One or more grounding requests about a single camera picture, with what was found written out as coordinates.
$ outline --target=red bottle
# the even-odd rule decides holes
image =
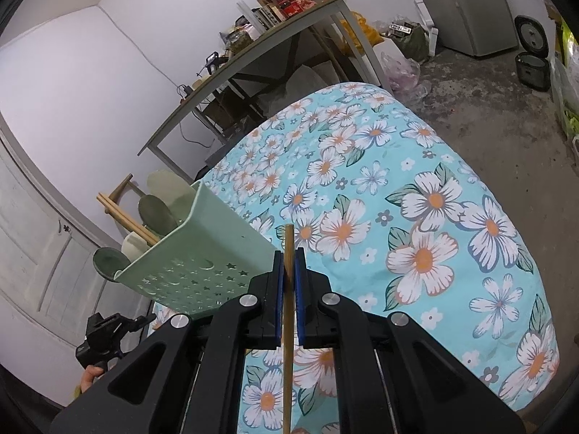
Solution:
[[[301,13],[303,11],[302,7],[294,0],[271,0],[283,13],[288,17],[291,18],[295,16],[297,13]]]

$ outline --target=light blue fabric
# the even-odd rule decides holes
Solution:
[[[408,313],[513,409],[557,370],[537,266],[476,173],[376,86],[330,86],[251,132],[204,179],[366,310]],[[293,423],[337,431],[328,350],[296,348]],[[247,357],[240,432],[281,427],[281,351]]]

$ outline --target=table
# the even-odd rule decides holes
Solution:
[[[205,79],[204,82],[199,85],[199,87],[193,91],[185,101],[181,103],[175,111],[161,124],[161,126],[156,130],[156,132],[147,140],[146,144],[139,151],[138,155],[141,155],[146,149],[149,149],[157,158],[159,158],[163,163],[167,165],[174,173],[178,174],[186,181],[192,183],[192,178],[181,169],[164,151],[161,150],[159,144],[161,141],[171,132],[179,123],[185,118],[187,114],[193,112],[193,114],[211,131],[217,139],[225,144],[226,139],[216,126],[207,119],[207,117],[198,109],[198,105],[201,101],[208,97],[213,91],[219,88],[221,85],[226,83],[230,78],[232,78],[237,72],[244,69],[251,62],[258,59],[260,56],[265,54],[268,50],[281,44],[286,39],[298,34],[300,31],[305,30],[316,23],[330,17],[332,21],[336,24],[339,31],[342,33],[344,40],[354,53],[358,64],[361,67],[362,73],[360,74],[364,82],[372,82],[370,77],[370,72],[366,63],[362,59],[360,52],[355,47],[352,38],[341,25],[338,15],[341,14],[342,18],[348,22],[354,34],[360,41],[368,60],[374,70],[380,85],[390,91],[390,84],[384,71],[381,68],[380,62],[376,54],[374,53],[368,38],[364,34],[362,28],[358,25],[356,18],[350,12],[346,2],[344,0],[325,0],[322,3],[317,4],[313,8],[306,9],[299,15],[294,16],[290,20],[284,21],[283,23],[273,27],[265,32],[258,40],[254,41],[251,45],[243,49],[241,52],[232,57],[225,65],[222,65],[218,70],[216,70],[213,75]]]

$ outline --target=human hand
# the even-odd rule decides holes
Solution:
[[[93,386],[94,379],[98,376],[103,375],[105,371],[100,367],[86,366],[85,371],[80,377],[80,393],[85,393],[90,387]]]

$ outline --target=metal table leg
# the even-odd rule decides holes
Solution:
[[[364,31],[362,31],[362,28],[358,24],[358,21],[356,21],[356,18],[354,17],[354,15],[351,13],[350,9],[348,8],[348,5],[346,5],[343,0],[337,1],[336,5],[338,6],[338,8],[340,8],[340,12],[344,16],[344,19],[348,22],[348,24],[350,25],[350,27],[354,31],[354,34],[356,35],[356,37],[358,38],[358,40],[362,44],[362,47],[363,47],[364,51],[366,52],[366,56],[368,57],[370,65],[372,65],[372,68],[374,69],[376,77],[378,78],[378,81],[380,81],[382,88],[384,88],[387,91],[389,91],[390,93],[392,93],[392,89],[390,88],[390,82],[389,82],[388,78],[386,77],[386,74],[384,73],[384,70],[382,69],[380,62],[378,61],[378,57],[374,53],[374,49],[372,48],[372,45],[370,44],[370,42],[368,41],[368,38],[364,34]]]
[[[358,51],[356,44],[354,44],[354,40],[350,37],[350,35],[348,34],[348,31],[346,30],[346,28],[344,26],[342,26],[342,23],[340,23],[340,19],[335,14],[332,14],[332,21],[334,21],[335,25],[338,27],[338,30],[340,31],[340,33],[342,33],[342,36],[344,36],[344,39],[346,40],[346,43],[352,49],[352,53],[356,57],[356,60],[358,60],[358,64],[360,65],[360,70],[362,72],[362,73],[360,73],[362,80],[364,81],[364,83],[370,83],[371,82],[370,81],[370,71],[368,70],[368,67],[364,63],[364,60],[362,59],[362,56],[360,55],[360,52]]]

